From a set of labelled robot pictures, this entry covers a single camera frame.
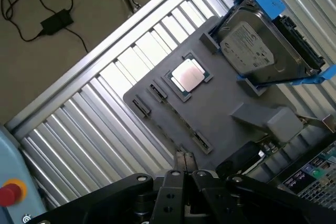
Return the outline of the blue disk caddy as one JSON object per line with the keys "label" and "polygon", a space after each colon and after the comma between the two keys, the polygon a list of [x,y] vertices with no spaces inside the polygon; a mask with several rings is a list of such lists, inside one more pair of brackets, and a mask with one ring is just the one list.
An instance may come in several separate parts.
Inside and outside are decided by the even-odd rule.
{"label": "blue disk caddy", "polygon": [[[229,12],[239,7],[247,7],[253,10],[259,10],[264,15],[266,15],[270,20],[274,20],[278,16],[285,16],[285,15],[282,15],[282,12],[286,9],[284,3],[281,0],[234,0],[232,8],[224,16],[219,28],[222,26],[223,22],[226,20]],[[321,84],[322,82],[326,80],[332,79],[334,76],[336,76],[336,65],[331,65],[325,71],[321,69],[321,72],[319,74],[310,76],[310,77],[295,79],[295,80],[286,81],[286,82],[271,82],[271,83],[259,84],[259,85],[253,84],[252,82],[251,83],[252,85],[257,86],[257,87],[266,87],[272,84],[280,84],[280,83],[290,83],[291,85]]]}

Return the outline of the grey parts rack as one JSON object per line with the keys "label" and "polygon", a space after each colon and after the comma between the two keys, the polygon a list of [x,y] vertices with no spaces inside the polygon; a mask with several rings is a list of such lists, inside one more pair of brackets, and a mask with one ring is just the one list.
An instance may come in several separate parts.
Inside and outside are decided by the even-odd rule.
{"label": "grey parts rack", "polygon": [[[277,87],[249,95],[250,87],[214,48],[211,17],[150,70],[123,101],[171,152],[192,152],[201,168],[212,169],[249,141],[266,134],[284,143],[303,130],[294,106]],[[205,79],[182,92],[172,71],[196,59]]]}

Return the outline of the silver hard disk drive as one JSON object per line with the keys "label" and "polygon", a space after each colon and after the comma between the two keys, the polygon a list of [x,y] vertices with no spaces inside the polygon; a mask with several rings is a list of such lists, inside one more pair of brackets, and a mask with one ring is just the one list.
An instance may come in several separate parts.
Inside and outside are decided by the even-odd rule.
{"label": "silver hard disk drive", "polygon": [[238,74],[256,85],[314,76],[325,65],[289,16],[270,20],[259,10],[235,8],[217,38]]}

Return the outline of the blue-grey teach pendant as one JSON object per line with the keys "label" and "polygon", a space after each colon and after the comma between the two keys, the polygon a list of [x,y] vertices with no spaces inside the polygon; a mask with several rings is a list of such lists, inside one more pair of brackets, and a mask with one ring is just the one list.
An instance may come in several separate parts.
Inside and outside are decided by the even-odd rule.
{"label": "blue-grey teach pendant", "polygon": [[13,205],[0,206],[0,224],[51,224],[49,220],[33,222],[47,212],[42,191],[26,165],[19,142],[0,124],[0,188],[12,184],[16,188]]}

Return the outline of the black graphics card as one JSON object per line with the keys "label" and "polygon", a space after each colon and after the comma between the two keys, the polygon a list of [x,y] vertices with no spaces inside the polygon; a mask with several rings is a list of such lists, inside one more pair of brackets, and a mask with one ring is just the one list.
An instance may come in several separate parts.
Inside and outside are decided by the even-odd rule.
{"label": "black graphics card", "polygon": [[[322,120],[302,115],[299,115],[298,118],[303,123],[304,128],[313,126],[330,133],[336,132],[336,119],[331,114]],[[282,143],[276,140],[274,136],[266,134],[261,140],[249,141],[243,145],[220,163],[215,171],[221,179],[233,174],[249,175],[267,160],[275,158],[277,153],[281,154],[288,163],[291,163],[294,159],[289,156],[289,153],[294,148],[294,140],[297,140],[300,136],[301,132],[289,141]]]}

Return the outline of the black power adapter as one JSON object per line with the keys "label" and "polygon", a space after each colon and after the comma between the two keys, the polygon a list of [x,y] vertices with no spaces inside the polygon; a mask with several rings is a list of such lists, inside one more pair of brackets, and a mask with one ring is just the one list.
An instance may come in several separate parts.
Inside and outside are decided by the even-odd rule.
{"label": "black power adapter", "polygon": [[43,28],[41,34],[48,36],[54,35],[60,30],[67,28],[73,22],[70,11],[62,9],[41,22]]}

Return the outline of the red emergency stop button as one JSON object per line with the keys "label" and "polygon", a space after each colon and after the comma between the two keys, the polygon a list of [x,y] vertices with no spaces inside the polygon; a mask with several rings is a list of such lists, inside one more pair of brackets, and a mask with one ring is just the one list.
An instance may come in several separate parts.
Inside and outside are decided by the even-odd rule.
{"label": "red emergency stop button", "polygon": [[8,184],[0,188],[0,206],[11,206],[16,201],[16,188],[15,185]]}

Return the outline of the computer chassis rear panel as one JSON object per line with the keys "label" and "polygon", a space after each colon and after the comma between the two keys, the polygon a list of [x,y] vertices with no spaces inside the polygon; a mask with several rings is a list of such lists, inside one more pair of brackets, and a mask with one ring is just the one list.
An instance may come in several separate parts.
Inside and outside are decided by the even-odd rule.
{"label": "computer chassis rear panel", "polygon": [[336,211],[336,133],[325,137],[268,184]]}

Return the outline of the silver CPU chip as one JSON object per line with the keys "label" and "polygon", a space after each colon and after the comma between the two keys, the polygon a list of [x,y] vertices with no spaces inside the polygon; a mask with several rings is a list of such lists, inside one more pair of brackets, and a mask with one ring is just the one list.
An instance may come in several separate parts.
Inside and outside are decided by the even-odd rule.
{"label": "silver CPU chip", "polygon": [[171,81],[182,91],[190,92],[205,79],[204,68],[196,59],[186,59],[172,71]]}

